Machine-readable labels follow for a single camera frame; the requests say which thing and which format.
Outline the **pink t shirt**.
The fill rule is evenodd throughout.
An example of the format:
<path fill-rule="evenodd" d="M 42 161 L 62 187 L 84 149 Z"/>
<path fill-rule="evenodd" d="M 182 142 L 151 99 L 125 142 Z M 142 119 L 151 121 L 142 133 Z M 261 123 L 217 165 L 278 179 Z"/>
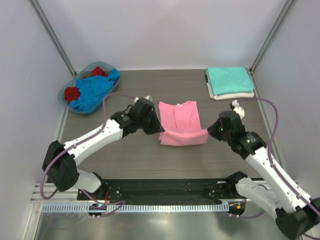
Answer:
<path fill-rule="evenodd" d="M 164 146 L 203 145 L 208 141 L 208 131 L 201 127 L 196 101 L 182 104 L 158 104 L 160 124 L 164 131 L 159 134 L 159 141 Z"/>

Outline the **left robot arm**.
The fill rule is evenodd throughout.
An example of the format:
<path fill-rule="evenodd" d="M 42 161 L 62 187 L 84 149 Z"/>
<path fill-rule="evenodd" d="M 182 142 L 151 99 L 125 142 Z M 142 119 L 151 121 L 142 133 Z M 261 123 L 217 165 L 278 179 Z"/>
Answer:
<path fill-rule="evenodd" d="M 65 143 L 56 140 L 48 146 L 42 170 L 56 191 L 76 188 L 94 199 L 101 199 L 108 191 L 108 184 L 97 173 L 79 169 L 79 165 L 96 151 L 138 129 L 147 135 L 164 131 L 149 95 L 137 97 L 133 102 L 87 134 Z"/>

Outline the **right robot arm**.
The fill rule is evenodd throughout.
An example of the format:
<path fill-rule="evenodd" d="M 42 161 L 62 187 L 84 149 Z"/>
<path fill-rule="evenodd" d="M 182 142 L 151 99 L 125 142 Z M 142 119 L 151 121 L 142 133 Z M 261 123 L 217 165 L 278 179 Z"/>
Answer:
<path fill-rule="evenodd" d="M 320 200 L 299 187 L 268 152 L 257 133 L 246 131 L 243 117 L 241 107 L 223 111 L 207 131 L 213 138 L 228 143 L 234 153 L 260 174 L 270 190 L 240 171 L 226 181 L 233 192 L 250 199 L 272 216 L 283 235 L 295 240 L 320 223 Z"/>

